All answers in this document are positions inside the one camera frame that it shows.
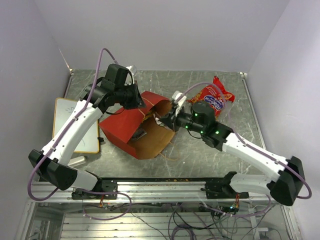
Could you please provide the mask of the red paper bag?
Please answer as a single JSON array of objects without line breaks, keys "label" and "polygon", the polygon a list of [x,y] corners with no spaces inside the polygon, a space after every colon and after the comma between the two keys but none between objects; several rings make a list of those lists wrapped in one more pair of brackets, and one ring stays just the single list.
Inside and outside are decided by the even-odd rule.
[{"label": "red paper bag", "polygon": [[171,143],[175,132],[159,126],[156,118],[171,109],[171,101],[150,91],[141,94],[145,108],[121,108],[99,123],[106,138],[138,160],[153,159]]}]

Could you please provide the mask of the red cookie snack packet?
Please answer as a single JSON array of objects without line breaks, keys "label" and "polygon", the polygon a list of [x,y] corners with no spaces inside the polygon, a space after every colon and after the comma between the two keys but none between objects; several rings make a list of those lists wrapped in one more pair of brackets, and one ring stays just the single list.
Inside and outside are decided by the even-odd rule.
[{"label": "red cookie snack packet", "polygon": [[190,104],[194,104],[199,101],[205,101],[214,110],[215,117],[218,118],[225,108],[225,103],[233,103],[235,101],[235,95],[225,89],[224,85],[217,76],[214,76],[212,83],[216,85],[216,87],[207,85],[195,96],[187,99],[186,101]]}]

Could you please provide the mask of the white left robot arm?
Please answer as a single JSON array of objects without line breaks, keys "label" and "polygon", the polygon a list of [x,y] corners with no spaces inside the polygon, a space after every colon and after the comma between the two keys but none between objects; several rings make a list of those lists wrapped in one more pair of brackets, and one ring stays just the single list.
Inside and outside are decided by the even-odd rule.
[{"label": "white left robot arm", "polygon": [[134,67],[110,64],[104,77],[87,85],[80,94],[73,113],[62,128],[42,150],[32,150],[28,156],[36,174],[60,190],[70,187],[84,189],[96,199],[102,193],[100,178],[68,164],[87,131],[106,113],[109,107],[120,104],[125,110],[144,108],[146,105],[134,79]]}]

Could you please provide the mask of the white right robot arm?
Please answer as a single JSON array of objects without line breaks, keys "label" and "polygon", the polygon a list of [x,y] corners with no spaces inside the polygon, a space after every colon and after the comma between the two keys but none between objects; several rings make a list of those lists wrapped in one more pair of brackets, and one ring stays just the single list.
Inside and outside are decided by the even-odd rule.
[{"label": "white right robot arm", "polygon": [[218,122],[214,110],[205,101],[196,102],[187,113],[179,105],[173,105],[164,116],[156,119],[159,126],[177,132],[180,128],[200,134],[203,142],[220,152],[234,155],[256,167],[263,174],[229,173],[220,186],[226,198],[236,193],[267,195],[279,204],[292,206],[303,187],[305,174],[302,161],[271,153],[236,134],[225,124]]}]

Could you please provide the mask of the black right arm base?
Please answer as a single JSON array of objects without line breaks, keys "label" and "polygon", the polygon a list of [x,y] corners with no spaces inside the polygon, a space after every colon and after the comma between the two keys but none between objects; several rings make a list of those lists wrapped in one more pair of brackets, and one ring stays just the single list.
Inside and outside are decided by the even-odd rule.
[{"label": "black right arm base", "polygon": [[219,184],[218,182],[206,182],[204,187],[200,189],[205,192],[207,199],[248,199],[248,192],[236,192],[227,184]]}]

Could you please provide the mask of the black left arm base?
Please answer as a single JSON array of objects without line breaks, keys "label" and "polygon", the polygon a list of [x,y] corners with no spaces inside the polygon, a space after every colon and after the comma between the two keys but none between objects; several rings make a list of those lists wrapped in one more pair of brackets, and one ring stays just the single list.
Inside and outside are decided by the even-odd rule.
[{"label": "black left arm base", "polygon": [[107,200],[115,200],[117,198],[116,192],[118,191],[118,184],[113,180],[101,180],[98,181],[96,186],[91,190],[83,190],[76,188],[72,194],[71,198],[73,200],[97,200],[102,197]]}]

